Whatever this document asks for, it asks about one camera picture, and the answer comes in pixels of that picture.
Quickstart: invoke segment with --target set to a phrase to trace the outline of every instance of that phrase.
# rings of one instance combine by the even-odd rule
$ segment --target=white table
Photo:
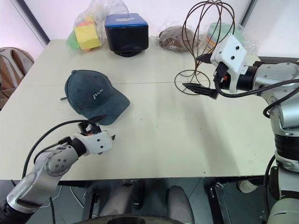
[[[63,121],[83,118],[60,101],[76,69],[104,73],[131,104],[102,127],[116,134],[112,150],[81,157],[63,180],[263,175],[275,149],[270,122],[262,115],[266,103],[256,96],[185,95],[173,79],[192,68],[189,54],[152,43],[124,58],[107,45],[82,54],[64,40],[51,41],[0,112],[0,179],[20,179],[28,151],[41,135]],[[212,78],[214,66],[201,70]],[[76,125],[56,130],[36,152],[75,132]]]

